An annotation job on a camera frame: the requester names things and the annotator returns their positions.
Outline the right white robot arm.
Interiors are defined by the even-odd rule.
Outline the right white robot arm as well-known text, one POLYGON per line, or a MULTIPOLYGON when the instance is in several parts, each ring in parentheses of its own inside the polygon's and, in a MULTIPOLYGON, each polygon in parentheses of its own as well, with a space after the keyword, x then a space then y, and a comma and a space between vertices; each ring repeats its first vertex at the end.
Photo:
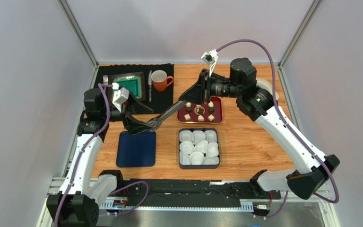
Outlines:
POLYGON ((295 167, 285 171, 261 170, 250 182, 257 193, 283 190, 307 200, 317 196, 325 201, 337 201, 317 191, 340 164, 335 155, 325 155, 291 123, 272 94, 257 85, 257 70, 248 58, 237 58, 230 64, 229 77, 203 69, 197 82, 179 100, 206 104, 211 97, 236 98, 239 110, 267 131, 288 154, 295 167))

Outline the metal serving tongs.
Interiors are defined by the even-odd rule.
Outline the metal serving tongs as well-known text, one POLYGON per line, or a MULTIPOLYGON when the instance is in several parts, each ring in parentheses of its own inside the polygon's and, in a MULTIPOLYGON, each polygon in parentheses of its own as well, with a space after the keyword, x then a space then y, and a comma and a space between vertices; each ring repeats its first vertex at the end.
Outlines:
POLYGON ((170 116, 172 116, 174 113, 176 113, 179 109, 181 109, 183 106, 186 105, 186 101, 177 101, 173 105, 171 105, 169 108, 167 108, 163 113, 158 115, 155 118, 150 119, 147 121, 147 124, 151 126, 150 131, 156 131, 161 124, 168 119, 170 116))

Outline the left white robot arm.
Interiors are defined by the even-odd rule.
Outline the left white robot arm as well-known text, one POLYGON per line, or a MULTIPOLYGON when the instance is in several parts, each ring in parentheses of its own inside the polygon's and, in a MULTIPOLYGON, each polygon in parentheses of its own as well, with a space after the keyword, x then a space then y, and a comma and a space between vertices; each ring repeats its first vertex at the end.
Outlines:
POLYGON ((100 84, 84 93, 84 112, 77 129, 77 146, 68 173, 59 191, 49 195, 46 206, 55 227, 94 227, 99 207, 117 188, 120 175, 103 173, 91 186, 90 179, 109 122, 122 122, 132 134, 149 131, 152 126, 135 119, 134 112, 153 113, 124 87, 100 84))

